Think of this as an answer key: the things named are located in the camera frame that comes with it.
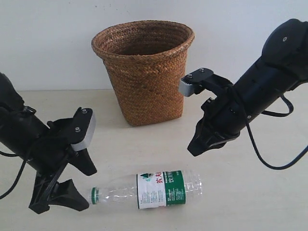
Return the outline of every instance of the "straw wastebasket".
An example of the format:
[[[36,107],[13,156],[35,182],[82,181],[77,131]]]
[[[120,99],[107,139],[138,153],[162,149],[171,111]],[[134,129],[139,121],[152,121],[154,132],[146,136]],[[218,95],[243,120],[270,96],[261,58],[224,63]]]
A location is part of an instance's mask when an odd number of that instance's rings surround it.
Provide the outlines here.
[[[192,29],[170,21],[136,21],[98,33],[92,49],[103,61],[126,121],[142,126],[181,117]]]

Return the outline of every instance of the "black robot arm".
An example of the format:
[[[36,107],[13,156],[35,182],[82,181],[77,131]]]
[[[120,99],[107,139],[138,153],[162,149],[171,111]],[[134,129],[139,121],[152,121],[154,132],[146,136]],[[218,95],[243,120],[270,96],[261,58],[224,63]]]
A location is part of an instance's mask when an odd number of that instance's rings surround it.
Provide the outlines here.
[[[79,194],[72,180],[59,183],[58,178],[67,164],[87,176],[96,173],[87,151],[95,129],[93,111],[78,108],[71,118],[49,121],[47,125],[35,113],[35,109],[24,105],[10,80],[0,73],[0,142],[23,159],[14,184],[0,199],[14,189],[28,163],[37,171],[30,209],[40,214],[48,211],[49,205],[78,211],[88,208],[87,200]]]
[[[184,96],[212,91],[216,99],[202,105],[203,118],[188,150],[198,156],[223,147],[236,139],[240,131],[259,114],[287,116],[293,111],[284,93],[308,82],[308,22],[290,19],[276,28],[267,39],[262,55],[232,84],[213,71],[200,68],[180,81]],[[289,107],[289,113],[266,111],[278,98]]]

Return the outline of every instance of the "clear plastic bottle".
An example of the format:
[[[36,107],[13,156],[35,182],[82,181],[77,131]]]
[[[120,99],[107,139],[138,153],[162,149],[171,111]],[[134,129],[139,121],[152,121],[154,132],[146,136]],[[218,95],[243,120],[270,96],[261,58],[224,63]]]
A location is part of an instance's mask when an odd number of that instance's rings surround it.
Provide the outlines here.
[[[86,199],[90,205],[144,209],[186,204],[201,195],[199,174],[178,170],[120,177],[88,190]]]

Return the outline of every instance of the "wicker basket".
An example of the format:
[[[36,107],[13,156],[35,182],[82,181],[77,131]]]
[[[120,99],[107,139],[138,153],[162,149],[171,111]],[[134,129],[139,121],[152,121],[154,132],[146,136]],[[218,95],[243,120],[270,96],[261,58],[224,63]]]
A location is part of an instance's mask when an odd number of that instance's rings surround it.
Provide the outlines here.
[[[169,21],[137,21],[109,27],[92,40],[103,60],[126,121],[132,126],[181,117],[178,92],[194,32]]]

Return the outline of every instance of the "basket rim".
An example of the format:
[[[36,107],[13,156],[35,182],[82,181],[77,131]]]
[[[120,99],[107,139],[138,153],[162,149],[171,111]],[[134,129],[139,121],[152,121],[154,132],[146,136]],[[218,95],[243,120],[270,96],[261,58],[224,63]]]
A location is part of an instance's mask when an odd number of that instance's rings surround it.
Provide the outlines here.
[[[135,25],[140,25],[140,24],[151,24],[151,23],[161,23],[162,25],[171,25],[171,26],[179,26],[181,28],[184,28],[187,31],[188,37],[187,39],[181,43],[180,45],[170,49],[170,50],[166,50],[163,52],[159,52],[159,53],[155,53],[155,54],[146,54],[146,55],[125,55],[125,54],[116,54],[116,53],[112,53],[112,52],[108,52],[108,51],[102,51],[100,49],[100,47],[97,45],[97,40],[99,39],[99,37],[101,36],[105,36],[109,31],[116,29],[118,27],[122,27],[122,26],[135,26]],[[165,59],[168,58],[170,56],[174,56],[177,55],[178,53],[180,53],[181,51],[185,51],[187,50],[191,43],[193,42],[195,38],[195,34],[194,31],[187,25],[182,24],[182,23],[178,23],[178,22],[173,22],[173,21],[168,21],[168,20],[140,20],[140,21],[132,21],[132,22],[127,22],[127,23],[121,23],[121,24],[117,24],[117,25],[113,25],[110,27],[107,27],[106,29],[100,31],[99,33],[97,33],[92,41],[91,41],[91,46],[93,51],[96,53],[97,56],[99,56],[102,59],[105,58],[117,58],[117,59],[124,59],[124,60],[134,60],[134,59],[138,59],[143,60],[143,61],[147,61],[147,60],[151,60],[153,61],[153,59]]]

